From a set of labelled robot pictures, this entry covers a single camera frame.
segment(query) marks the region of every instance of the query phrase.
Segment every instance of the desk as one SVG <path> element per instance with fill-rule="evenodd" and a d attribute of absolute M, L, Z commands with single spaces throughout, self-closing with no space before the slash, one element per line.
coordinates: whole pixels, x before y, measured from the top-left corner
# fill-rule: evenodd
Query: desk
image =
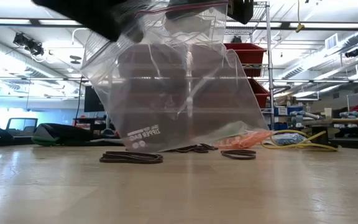
<path fill-rule="evenodd" d="M 358 150 L 98 161 L 113 149 L 0 147 L 0 223 L 358 223 Z"/>

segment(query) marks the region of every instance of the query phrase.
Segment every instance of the wire shelf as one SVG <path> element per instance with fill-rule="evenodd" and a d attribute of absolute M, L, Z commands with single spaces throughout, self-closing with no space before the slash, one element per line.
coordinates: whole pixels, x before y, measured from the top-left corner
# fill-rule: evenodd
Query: wire shelf
<path fill-rule="evenodd" d="M 236 23 L 235 26 L 229 26 L 231 24 L 226 25 L 225 34 L 226 35 L 251 35 L 256 30 L 259 23 L 262 19 L 266 16 L 266 6 L 267 2 L 254 2 L 254 15 L 252 16 L 251 20 L 247 24 L 239 24 Z"/>

